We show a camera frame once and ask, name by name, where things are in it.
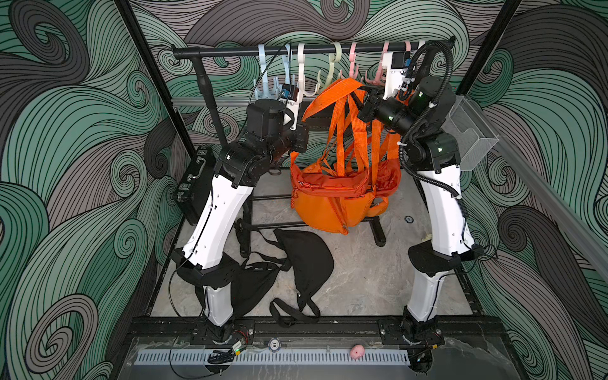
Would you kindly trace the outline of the orange sling bag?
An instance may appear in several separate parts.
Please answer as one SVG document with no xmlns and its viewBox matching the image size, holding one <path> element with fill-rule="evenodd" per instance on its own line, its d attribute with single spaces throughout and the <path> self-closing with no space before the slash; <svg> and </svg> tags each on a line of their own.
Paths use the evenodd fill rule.
<svg viewBox="0 0 608 380">
<path fill-rule="evenodd" d="M 388 133 L 384 139 L 383 125 L 371 123 L 370 190 L 374 199 L 367 210 L 367 217 L 381 215 L 388 209 L 389 197 L 399 188 L 402 178 L 398 149 L 401 137 Z"/>
</svg>

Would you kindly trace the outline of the red-orange drawstring bag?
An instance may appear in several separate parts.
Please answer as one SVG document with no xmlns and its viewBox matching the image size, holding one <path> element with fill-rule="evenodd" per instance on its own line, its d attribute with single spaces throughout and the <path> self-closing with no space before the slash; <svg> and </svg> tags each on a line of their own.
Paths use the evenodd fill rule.
<svg viewBox="0 0 608 380">
<path fill-rule="evenodd" d="M 294 191 L 311 196 L 359 197 L 367 192 L 371 169 L 368 158 L 367 126 L 359 119 L 356 102 L 364 96 L 356 79 L 338 79 L 308 106 L 302 116 L 310 117 L 331 108 L 326 146 L 321 157 L 305 169 L 291 154 L 291 184 Z"/>
<path fill-rule="evenodd" d="M 402 179 L 397 158 L 400 136 L 379 118 L 383 101 L 382 90 L 362 87 L 351 93 L 347 102 L 356 166 L 368 175 L 368 190 L 378 198 L 392 196 Z"/>
</svg>

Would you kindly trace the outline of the large orange backpack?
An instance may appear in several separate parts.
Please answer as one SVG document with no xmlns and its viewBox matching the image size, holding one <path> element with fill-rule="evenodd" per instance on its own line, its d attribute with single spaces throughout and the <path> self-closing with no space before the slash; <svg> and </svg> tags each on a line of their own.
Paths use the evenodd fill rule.
<svg viewBox="0 0 608 380">
<path fill-rule="evenodd" d="M 302 221 L 314 229 L 347 234 L 348 229 L 367 217 L 381 215 L 388 208 L 386 196 L 378 196 L 378 181 L 374 173 L 378 164 L 368 158 L 368 144 L 379 152 L 382 127 L 373 122 L 372 135 L 367 137 L 363 122 L 355 121 L 354 141 L 344 145 L 346 121 L 333 128 L 337 133 L 337 162 L 330 165 L 325 156 L 305 169 L 296 165 L 298 153 L 291 153 L 291 207 Z"/>
</svg>

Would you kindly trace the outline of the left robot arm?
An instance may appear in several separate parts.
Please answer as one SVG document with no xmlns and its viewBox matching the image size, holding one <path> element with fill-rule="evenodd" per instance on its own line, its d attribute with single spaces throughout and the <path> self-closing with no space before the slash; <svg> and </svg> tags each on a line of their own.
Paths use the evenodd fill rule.
<svg viewBox="0 0 608 380">
<path fill-rule="evenodd" d="M 299 101 L 272 99 L 248 105 L 245 133 L 221 150 L 199 222 L 174 257 L 177 275 L 203 297 L 204 324 L 214 341 L 229 339 L 234 316 L 231 283 L 238 264 L 224 253 L 226 240 L 260 178 L 286 153 L 307 148 L 299 106 Z"/>
</svg>

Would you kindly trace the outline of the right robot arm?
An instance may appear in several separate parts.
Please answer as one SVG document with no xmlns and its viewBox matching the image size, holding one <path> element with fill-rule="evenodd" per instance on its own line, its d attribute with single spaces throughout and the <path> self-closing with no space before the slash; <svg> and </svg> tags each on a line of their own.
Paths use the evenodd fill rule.
<svg viewBox="0 0 608 380">
<path fill-rule="evenodd" d="M 483 253 L 467 225 L 459 145 L 442 128 L 456 102 L 450 87 L 454 42 L 451 37 L 425 43 L 402 72 L 399 89 L 368 86 L 364 101 L 358 104 L 360 120 L 378 121 L 399 136 L 394 144 L 399 162 L 418 181 L 432 225 L 431 240 L 408 250 L 415 278 L 401 331 L 405 341 L 414 345 L 442 342 L 435 317 L 443 281 L 463 261 Z"/>
</svg>

